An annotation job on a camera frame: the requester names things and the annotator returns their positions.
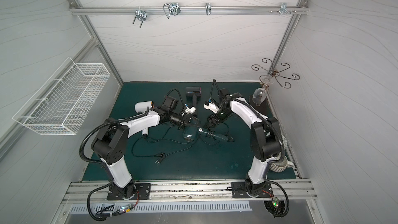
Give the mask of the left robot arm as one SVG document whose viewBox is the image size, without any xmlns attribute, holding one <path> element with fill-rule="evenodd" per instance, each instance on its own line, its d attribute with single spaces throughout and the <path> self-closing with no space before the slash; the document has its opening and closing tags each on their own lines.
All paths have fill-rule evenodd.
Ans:
<svg viewBox="0 0 398 224">
<path fill-rule="evenodd" d="M 125 162 L 128 140 L 145 129 L 166 122 L 179 128 L 190 125 L 196 107 L 189 107 L 183 103 L 182 110 L 176 112 L 178 103 L 182 103 L 182 99 L 176 99 L 169 94 L 164 97 L 159 107 L 152 101 L 138 102 L 135 105 L 136 116 L 124 119 L 108 118 L 83 139 L 79 148 L 80 158 L 87 163 L 102 166 L 109 178 L 108 184 L 92 190 L 87 196 L 87 209 L 93 220 L 103 222 L 109 217 L 125 214 L 135 207 L 134 204 L 129 204 L 111 213 L 107 213 L 105 209 L 94 213 L 91 208 L 91 196 L 108 188 L 123 200 L 139 199 L 139 190 Z"/>
</svg>

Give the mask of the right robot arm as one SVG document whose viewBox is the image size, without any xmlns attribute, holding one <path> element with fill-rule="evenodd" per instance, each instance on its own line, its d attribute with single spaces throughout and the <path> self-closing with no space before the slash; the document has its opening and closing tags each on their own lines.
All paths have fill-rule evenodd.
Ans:
<svg viewBox="0 0 398 224">
<path fill-rule="evenodd" d="M 212 81 L 209 100 L 204 107 L 212 111 L 205 126 L 214 128 L 225 122 L 232 114 L 237 115 L 250 128 L 250 149 L 254 155 L 245 180 L 245 190 L 250 197 L 258 197 L 270 184 L 267 179 L 271 165 L 285 157 L 285 146 L 276 118 L 268 118 L 258 112 L 240 93 L 230 93 Z"/>
</svg>

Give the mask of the grey hair dryer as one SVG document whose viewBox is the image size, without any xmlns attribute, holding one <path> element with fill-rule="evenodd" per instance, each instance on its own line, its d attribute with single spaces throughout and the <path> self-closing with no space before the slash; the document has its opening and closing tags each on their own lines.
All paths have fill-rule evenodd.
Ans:
<svg viewBox="0 0 398 224">
<path fill-rule="evenodd" d="M 188 105 L 189 107 L 195 107 L 197 108 L 198 104 L 198 98 L 201 97 L 201 87 L 200 86 L 195 86 L 195 87 L 186 87 L 186 98 L 192 100 L 192 105 Z M 194 117 L 197 117 L 198 114 L 195 112 L 193 114 Z"/>
</svg>

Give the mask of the green hair dryer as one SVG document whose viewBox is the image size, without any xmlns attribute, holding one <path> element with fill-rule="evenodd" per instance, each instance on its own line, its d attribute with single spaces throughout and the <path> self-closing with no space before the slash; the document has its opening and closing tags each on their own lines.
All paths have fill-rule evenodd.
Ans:
<svg viewBox="0 0 398 224">
<path fill-rule="evenodd" d="M 200 127 L 187 127 L 184 129 L 182 135 L 183 139 L 188 142 L 193 142 L 194 140 L 202 136 L 204 138 L 213 139 L 218 142 L 234 142 L 234 139 L 227 135 L 216 133 L 211 129 L 204 129 Z"/>
</svg>

